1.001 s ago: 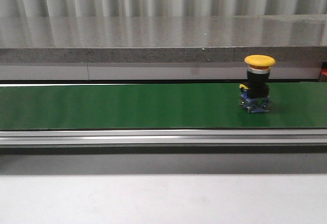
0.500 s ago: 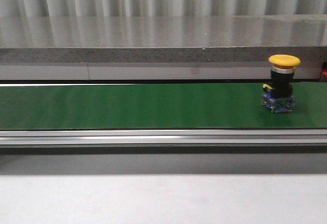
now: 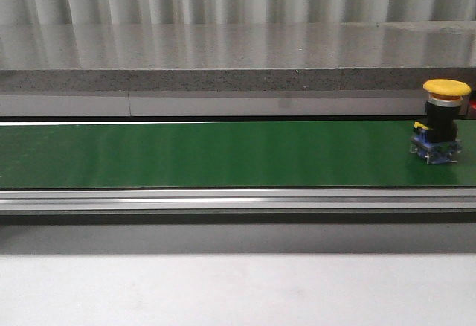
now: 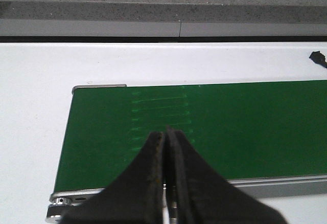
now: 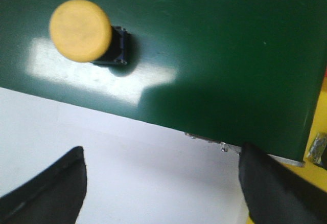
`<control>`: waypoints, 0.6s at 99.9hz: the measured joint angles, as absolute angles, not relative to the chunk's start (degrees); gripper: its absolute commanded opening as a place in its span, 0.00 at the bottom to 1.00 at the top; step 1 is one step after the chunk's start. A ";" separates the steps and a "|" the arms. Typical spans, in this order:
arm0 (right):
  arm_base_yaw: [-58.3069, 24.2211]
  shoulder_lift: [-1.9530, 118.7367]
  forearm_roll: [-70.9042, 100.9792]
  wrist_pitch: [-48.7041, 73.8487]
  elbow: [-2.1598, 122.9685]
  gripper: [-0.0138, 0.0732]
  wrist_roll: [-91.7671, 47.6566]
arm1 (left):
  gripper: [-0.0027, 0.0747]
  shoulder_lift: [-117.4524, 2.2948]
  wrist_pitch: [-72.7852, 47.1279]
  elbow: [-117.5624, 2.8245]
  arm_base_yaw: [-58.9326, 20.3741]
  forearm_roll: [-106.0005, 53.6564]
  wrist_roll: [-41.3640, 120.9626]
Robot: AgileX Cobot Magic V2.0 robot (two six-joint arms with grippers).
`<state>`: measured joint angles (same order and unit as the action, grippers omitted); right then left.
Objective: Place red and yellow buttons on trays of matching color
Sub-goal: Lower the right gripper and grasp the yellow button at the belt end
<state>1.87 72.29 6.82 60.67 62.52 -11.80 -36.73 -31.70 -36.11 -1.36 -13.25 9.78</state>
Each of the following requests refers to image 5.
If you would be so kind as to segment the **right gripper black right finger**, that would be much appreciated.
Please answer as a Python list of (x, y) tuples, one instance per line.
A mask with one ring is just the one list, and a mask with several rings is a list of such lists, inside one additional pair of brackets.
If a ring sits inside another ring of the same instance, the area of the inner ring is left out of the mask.
[(246, 143), (239, 181), (254, 223), (326, 223), (326, 192)]

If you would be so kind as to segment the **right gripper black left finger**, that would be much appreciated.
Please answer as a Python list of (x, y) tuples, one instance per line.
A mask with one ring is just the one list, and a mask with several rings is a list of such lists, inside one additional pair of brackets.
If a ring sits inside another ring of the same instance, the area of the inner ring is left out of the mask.
[(1, 197), (1, 223), (75, 223), (86, 191), (84, 149), (77, 146)]

